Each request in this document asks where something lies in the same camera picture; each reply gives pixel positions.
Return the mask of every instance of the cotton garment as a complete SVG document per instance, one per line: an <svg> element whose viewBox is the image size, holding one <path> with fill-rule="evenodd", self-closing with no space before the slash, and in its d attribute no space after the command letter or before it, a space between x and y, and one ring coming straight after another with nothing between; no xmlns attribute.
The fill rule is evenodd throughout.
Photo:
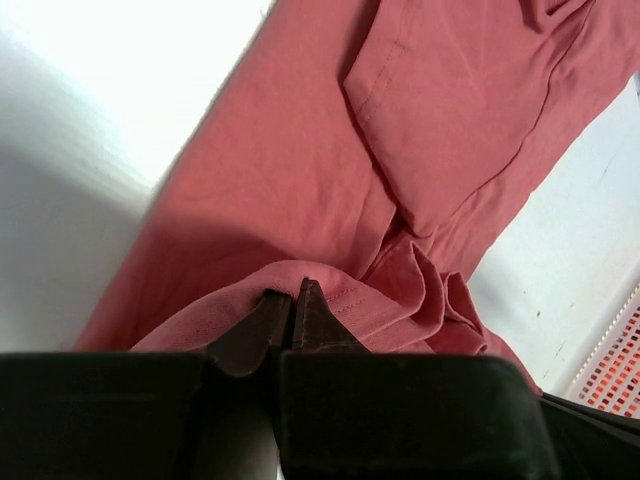
<svg viewBox="0 0 640 480"><path fill-rule="evenodd" d="M309 277L373 351L517 362L465 279L639 52L636 0L280 0L76 348L197 349Z"/></svg>

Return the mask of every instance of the white plastic basket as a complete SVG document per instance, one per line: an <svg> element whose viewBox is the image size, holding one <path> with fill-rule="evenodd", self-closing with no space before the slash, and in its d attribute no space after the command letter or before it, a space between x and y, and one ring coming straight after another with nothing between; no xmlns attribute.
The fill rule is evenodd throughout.
<svg viewBox="0 0 640 480"><path fill-rule="evenodd" d="M640 418L640 284L576 376L568 398Z"/></svg>

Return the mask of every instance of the white surface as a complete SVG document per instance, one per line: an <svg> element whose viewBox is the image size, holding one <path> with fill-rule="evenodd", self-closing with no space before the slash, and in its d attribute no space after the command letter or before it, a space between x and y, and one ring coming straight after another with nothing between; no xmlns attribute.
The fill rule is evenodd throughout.
<svg viewBox="0 0 640 480"><path fill-rule="evenodd" d="M0 350L71 345L268 0L0 0Z"/></svg>
<svg viewBox="0 0 640 480"><path fill-rule="evenodd" d="M640 419L640 283L580 369L567 397L605 412Z"/></svg>
<svg viewBox="0 0 640 480"><path fill-rule="evenodd" d="M480 317L562 394L640 279L635 83L574 142L470 281Z"/></svg>
<svg viewBox="0 0 640 480"><path fill-rule="evenodd" d="M71 344L269 4L0 0L0 350ZM472 279L544 387L638 274L639 155L630 86Z"/></svg>

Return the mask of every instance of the red fabric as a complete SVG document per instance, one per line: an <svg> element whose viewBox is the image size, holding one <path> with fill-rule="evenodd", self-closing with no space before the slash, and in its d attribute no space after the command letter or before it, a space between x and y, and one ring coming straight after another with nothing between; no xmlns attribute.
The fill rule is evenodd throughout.
<svg viewBox="0 0 640 480"><path fill-rule="evenodd" d="M310 277L372 350L517 361L464 279L639 35L635 0L280 0L77 348L195 349Z"/></svg>

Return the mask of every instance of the stitched seam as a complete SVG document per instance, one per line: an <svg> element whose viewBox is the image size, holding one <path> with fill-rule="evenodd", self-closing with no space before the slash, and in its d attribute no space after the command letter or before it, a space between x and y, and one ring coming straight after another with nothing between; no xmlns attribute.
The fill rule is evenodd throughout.
<svg viewBox="0 0 640 480"><path fill-rule="evenodd" d="M398 43L398 41L397 41L397 40L395 40L395 41L393 42L393 46L394 46L396 49L399 49L399 50L400 50L400 53L398 53L398 56L397 56L397 58L396 58L396 61L394 62L394 66L395 66L397 63L399 63L399 62L400 62L400 59L401 59L401 58L402 58L402 56L404 55L404 51L405 51L405 49L404 49L404 47L402 47L402 46ZM366 118L366 119L364 119L364 120L362 121L362 123L363 123L364 125L368 124L368 123L369 123L369 121L370 121L370 120L373 118L373 116L376 114L376 112L380 109L380 106L382 105L382 103L383 103L383 101L384 101L384 96L385 96L385 94L387 93L387 90L389 89L389 85L391 84L391 81L393 80L393 77L394 77L394 76L395 76L395 75L394 75L394 73L390 73L390 74L389 74L389 78L387 79L386 83L384 84L384 87L382 88L382 91L380 92L380 95L379 95L379 97L380 97L380 98L378 99L378 104L373 108L373 110L371 110L371 113L367 116L367 118Z"/></svg>
<svg viewBox="0 0 640 480"><path fill-rule="evenodd" d="M349 292L353 292L354 290L355 290L355 288L354 288L354 287L352 287L352 288L347 288L346 290L343 290L342 292L337 293L336 295L334 295L334 296L332 296L332 297L327 298L327 303L331 302L332 300L335 300L336 298L340 298L340 297L342 297L343 295L346 295L346 294L347 294L347 293L349 293Z"/></svg>
<svg viewBox="0 0 640 480"><path fill-rule="evenodd" d="M522 147L524 145L524 142L531 136L531 134L534 132L534 130L536 130L536 127L538 126L538 123L540 122L540 118L542 117L543 113L544 113L544 107L547 104L547 101L549 99L549 94L551 92L551 78L553 77L553 74L555 73L556 69L558 68L558 66L562 63L562 61L565 59L565 57L567 56L567 54L571 51L571 49L573 48L573 45L576 43L576 41L578 40L578 38L580 37L580 35L582 35L582 32L584 31L585 26L587 25L587 21L589 20L589 17L591 16L591 12L593 10L593 7L595 5L595 0L592 1L592 3L589 6L589 11L587 12L587 14L585 15L584 20L582 21L582 25L580 26L580 30L578 30L577 35L574 37L574 39L571 41L571 43L569 44L569 47L567 47L567 49L565 50L565 52L561 55L561 57L558 59L558 61L556 62L556 64L553 66L553 68L551 69L551 72L549 73L549 80L547 81L547 92L545 94L544 100L542 102L542 106L540 107L540 112L538 113L538 116L536 117L536 120L533 124L533 127L531 127L529 129L529 131L525 134L524 138L522 139L522 142L520 142L520 146L518 147L518 150L516 151L516 153L514 154L514 156L511 158L511 160L509 160L509 162L495 175L493 175L491 178L489 178L489 180L487 180L486 182L484 182L482 185L480 185L478 188L476 188L473 192L471 192L469 194L469 196L467 196L467 198L465 198L460 205L458 205L458 207L453 211L453 213L451 213L450 215L446 216L441 222L445 223L448 222L449 220L451 220L451 218L453 218L460 210L462 210L462 208L472 199L474 198L476 195L479 194L479 192L484 189L488 184L492 183L494 180L496 180L498 177L501 177L504 172L506 172L509 167L511 167L513 165L513 163L515 163L515 159L518 157L518 155L520 154L520 152L522 151Z"/></svg>
<svg viewBox="0 0 640 480"><path fill-rule="evenodd" d="M406 10L407 4L408 4L408 0L405 0L405 2L402 4L402 10L400 10L400 16L398 19L398 37L402 36L402 19L404 17L404 12ZM391 54L399 47L398 45L398 40L394 40L393 43L391 44L391 46L389 47L389 53L387 54L387 58L385 59L384 63L382 64L382 68L378 71L378 75L376 76L375 81L373 82L373 85L371 87L371 90L369 90L369 94L367 95L367 98L365 99L364 102L362 102L362 105L360 106L360 108L358 109L358 115L360 115L362 113L362 111L365 109L365 107L367 106L367 104L369 103L370 100L372 100L372 96L373 94L377 91L377 87L378 87L378 82L380 81L380 78L382 77L382 74L384 73L384 71L387 68L387 63L389 62L389 59L391 58ZM378 105L376 105L374 107L373 113L375 113L375 111L378 110L378 107L380 106L380 104L382 103L382 99L384 97L384 93L387 90L387 87L391 81L391 78L393 77L393 75L391 75L391 77L387 80L387 83L385 84L382 93L381 93L381 98L378 101ZM366 124L369 122L369 120L372 117L372 114L368 115L366 120L363 120L363 124Z"/></svg>
<svg viewBox="0 0 640 480"><path fill-rule="evenodd" d="M347 305L346 307L342 307L340 310L336 310L336 315L342 313L342 312L346 312L347 310L351 310L353 307L356 307L358 305L360 305L362 302L364 302L367 298L369 297L363 297L360 300L358 300L355 303L352 303L351 305Z"/></svg>

